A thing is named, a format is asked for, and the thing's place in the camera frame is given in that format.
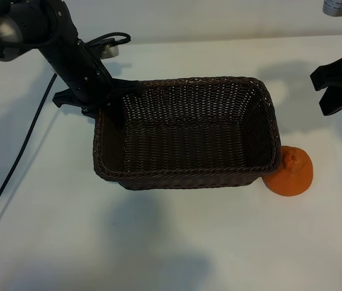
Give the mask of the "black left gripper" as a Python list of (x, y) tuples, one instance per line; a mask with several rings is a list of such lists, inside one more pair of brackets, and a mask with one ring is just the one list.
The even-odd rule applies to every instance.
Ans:
[(110, 105), (109, 112), (119, 128), (125, 126), (123, 96), (140, 88), (138, 81), (114, 79), (104, 64), (80, 39), (69, 44), (60, 40), (41, 49), (42, 55), (68, 86), (55, 93), (57, 107), (72, 105), (91, 118)]

